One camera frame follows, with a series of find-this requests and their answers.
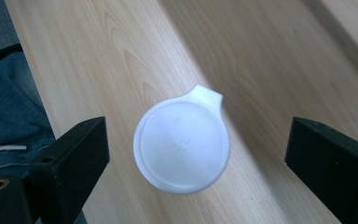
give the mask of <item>wood grain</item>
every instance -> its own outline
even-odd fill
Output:
[[[358,140],[358,63],[337,43],[351,32],[332,35],[312,6],[7,1],[56,136],[107,118],[111,162],[84,207],[88,222],[339,223],[283,161],[293,116]],[[227,169],[197,194],[161,192],[136,167],[133,134],[148,108],[197,83],[225,96]]]

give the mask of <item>white round container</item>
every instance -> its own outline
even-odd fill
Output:
[[[146,112],[136,129],[133,151],[152,185],[171,193],[194,193],[223,173],[229,138],[220,112],[222,99],[197,85]]]

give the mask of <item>denim pants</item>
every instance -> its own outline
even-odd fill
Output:
[[[28,162],[54,141],[25,56],[10,52],[0,59],[0,146],[27,149],[0,150],[0,175],[26,176]],[[82,213],[76,223],[86,223]]]

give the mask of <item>light wood tabletop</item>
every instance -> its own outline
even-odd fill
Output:
[[[111,161],[84,206],[89,223],[339,223],[284,155],[294,116],[358,140],[351,2],[7,0],[7,7],[56,137],[106,116]],[[174,195],[142,176],[133,135],[151,106],[196,84],[224,95],[230,158],[209,188]]]

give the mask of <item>round lid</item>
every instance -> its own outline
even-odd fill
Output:
[[[134,136],[141,173],[152,185],[171,193],[207,188],[222,174],[229,155],[227,129],[215,109],[220,109],[221,95],[217,105],[189,95],[152,107]]]

